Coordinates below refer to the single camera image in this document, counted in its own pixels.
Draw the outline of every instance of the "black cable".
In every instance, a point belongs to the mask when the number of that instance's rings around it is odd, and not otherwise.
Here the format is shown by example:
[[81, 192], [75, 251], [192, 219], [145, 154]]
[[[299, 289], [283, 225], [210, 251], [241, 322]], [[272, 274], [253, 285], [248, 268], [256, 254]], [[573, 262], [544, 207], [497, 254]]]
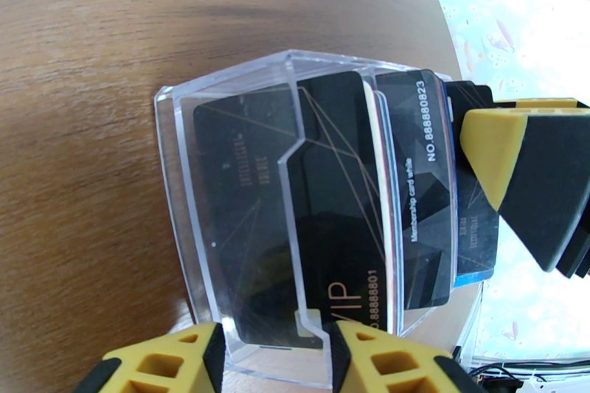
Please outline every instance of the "black cable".
[[478, 368], [472, 369], [469, 372], [470, 376], [476, 375], [477, 372], [486, 371], [489, 368], [502, 366], [504, 368], [520, 368], [520, 369], [567, 369], [567, 368], [589, 368], [590, 360], [576, 361], [576, 362], [495, 362], [493, 364], [483, 365]]
[[490, 365], [484, 365], [481, 366], [479, 368], [476, 369], [472, 369], [469, 372], [469, 375], [474, 378], [476, 376], [480, 376], [483, 375], [486, 371], [491, 370], [491, 369], [497, 369], [498, 371], [500, 371], [501, 373], [504, 373], [506, 376], [508, 376], [510, 379], [516, 379], [516, 376], [513, 375], [511, 372], [509, 372], [507, 369], [505, 369], [501, 364], [490, 364]]
[[576, 375], [587, 375], [587, 374], [590, 374], [590, 371], [588, 371], [588, 370], [574, 371], [572, 373], [560, 373], [560, 372], [539, 373], [538, 375], [540, 375], [540, 376], [576, 376]]

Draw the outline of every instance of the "yellow 3d printed part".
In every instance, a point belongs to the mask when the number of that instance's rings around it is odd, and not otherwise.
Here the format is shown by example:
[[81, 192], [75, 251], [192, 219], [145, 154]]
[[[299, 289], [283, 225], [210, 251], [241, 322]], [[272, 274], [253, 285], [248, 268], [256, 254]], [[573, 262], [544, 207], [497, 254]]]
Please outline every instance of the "yellow 3d printed part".
[[461, 148], [496, 211], [512, 178], [527, 119], [526, 113], [512, 108], [471, 110], [465, 115]]
[[74, 393], [221, 393], [220, 324], [199, 324], [107, 353]]
[[337, 321], [330, 337], [334, 392], [482, 392], [440, 349], [351, 321]]

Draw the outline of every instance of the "stack of cards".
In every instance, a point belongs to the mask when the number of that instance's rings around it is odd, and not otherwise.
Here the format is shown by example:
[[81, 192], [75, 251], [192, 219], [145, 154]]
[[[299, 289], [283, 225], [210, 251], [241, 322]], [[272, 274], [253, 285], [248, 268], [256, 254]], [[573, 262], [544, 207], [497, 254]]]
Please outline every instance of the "stack of cards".
[[467, 242], [449, 105], [431, 71], [300, 51], [162, 89], [182, 267], [230, 366], [327, 386], [326, 324], [400, 334], [448, 301]]
[[[444, 83], [430, 71], [381, 74], [376, 82], [374, 90], [359, 73], [342, 72], [297, 83], [305, 140], [286, 167], [307, 306], [320, 327], [348, 319], [391, 330], [394, 299], [404, 298], [405, 309], [442, 305], [455, 282], [457, 194]], [[274, 164], [296, 141], [285, 115], [291, 107], [282, 86], [196, 107], [195, 164], [209, 199], [202, 232], [217, 243], [240, 337], [313, 347], [317, 339], [293, 320]], [[273, 341], [268, 326], [291, 331]]]

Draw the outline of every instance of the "wooden table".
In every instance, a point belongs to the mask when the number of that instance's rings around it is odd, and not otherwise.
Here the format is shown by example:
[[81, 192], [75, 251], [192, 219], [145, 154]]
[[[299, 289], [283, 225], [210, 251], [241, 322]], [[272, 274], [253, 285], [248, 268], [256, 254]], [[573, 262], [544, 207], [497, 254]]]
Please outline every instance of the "wooden table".
[[3, 392], [67, 392], [187, 320], [160, 86], [287, 48], [459, 76], [437, 0], [0, 0], [0, 18]]

